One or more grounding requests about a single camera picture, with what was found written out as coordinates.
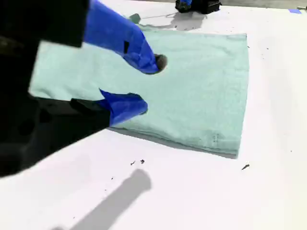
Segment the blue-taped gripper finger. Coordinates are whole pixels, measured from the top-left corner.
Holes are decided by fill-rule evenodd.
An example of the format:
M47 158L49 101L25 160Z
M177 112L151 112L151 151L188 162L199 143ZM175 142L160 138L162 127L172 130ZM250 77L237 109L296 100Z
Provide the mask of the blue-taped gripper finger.
M138 94L99 91L103 96L101 100L71 99L72 108L83 115L74 131L71 144L148 111L147 102Z
M135 23L98 0L2 0L0 34L74 47L88 43L115 52L144 74L167 65Z

